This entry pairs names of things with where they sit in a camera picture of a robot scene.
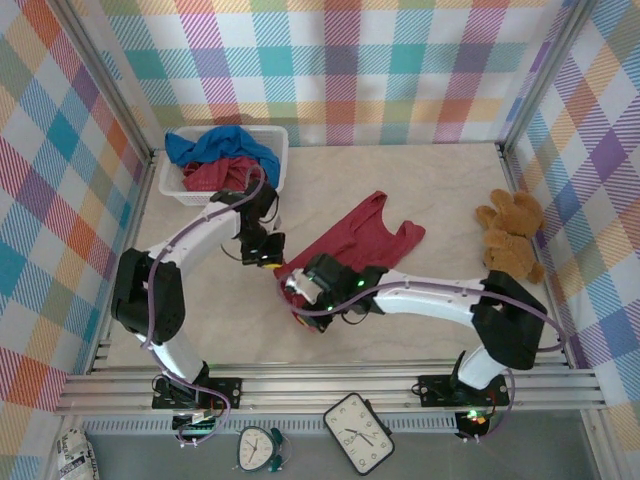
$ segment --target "aluminum rail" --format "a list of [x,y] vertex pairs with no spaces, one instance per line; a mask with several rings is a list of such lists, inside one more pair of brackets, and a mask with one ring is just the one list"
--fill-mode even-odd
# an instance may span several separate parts
[[[381,413],[464,411],[465,408],[422,408],[411,393],[420,375],[450,374],[445,361],[375,364],[215,366],[212,377],[243,379],[238,413],[318,414],[350,392],[371,400]],[[160,372],[152,367],[104,369],[70,376],[60,398],[60,415],[162,413],[151,409],[151,382]],[[553,357],[532,370],[516,371],[517,410],[582,410],[605,407],[592,370],[574,370]]]

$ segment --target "black and white clock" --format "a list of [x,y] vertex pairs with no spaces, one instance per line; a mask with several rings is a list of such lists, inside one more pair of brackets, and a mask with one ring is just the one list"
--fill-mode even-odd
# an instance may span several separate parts
[[391,430],[357,393],[331,407],[324,423],[360,475],[368,475],[395,450]]
[[267,432],[260,427],[247,427],[240,432],[238,441],[238,466],[245,472],[255,472],[269,466],[277,472],[282,466],[279,455],[283,435],[277,428]]

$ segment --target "teddy bear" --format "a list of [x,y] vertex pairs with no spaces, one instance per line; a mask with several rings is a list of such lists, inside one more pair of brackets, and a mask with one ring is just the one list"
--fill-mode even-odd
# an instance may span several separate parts
[[542,207],[526,192],[513,196],[504,190],[491,192],[495,209],[482,205],[476,208],[476,217],[486,229],[484,264],[490,270],[500,270],[515,279],[526,278],[540,283],[544,267],[536,261],[531,239],[546,226]]

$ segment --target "colorful checkered backdrop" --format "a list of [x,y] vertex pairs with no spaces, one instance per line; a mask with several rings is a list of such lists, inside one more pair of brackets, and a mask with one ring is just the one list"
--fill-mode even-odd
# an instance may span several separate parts
[[640,478],[640,0],[599,2],[516,154],[564,326]]
[[575,0],[74,3],[156,138],[272,123],[298,146],[497,140]]
[[142,163],[44,0],[0,0],[0,478],[33,479]]

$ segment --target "beige surface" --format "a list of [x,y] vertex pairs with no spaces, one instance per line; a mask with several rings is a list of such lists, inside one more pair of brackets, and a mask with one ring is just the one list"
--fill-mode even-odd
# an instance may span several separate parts
[[[285,257],[294,258],[360,201],[382,190],[383,211],[395,232],[403,220],[423,225],[422,242],[396,267],[405,273],[446,279],[482,278],[482,230],[473,210],[494,188],[507,188],[490,144],[306,147],[290,150],[281,193]],[[174,234],[199,212],[158,192],[147,202],[137,247]],[[238,252],[230,241],[226,247]],[[526,284],[543,303],[542,289]],[[450,359],[475,349],[475,331],[453,322],[414,315],[370,315],[359,326],[339,318],[324,334],[298,324],[278,298],[270,271],[242,267],[214,252],[187,279],[183,327],[210,363],[345,362]],[[546,331],[544,345],[554,343]],[[108,363],[152,364],[138,341],[114,322]]]

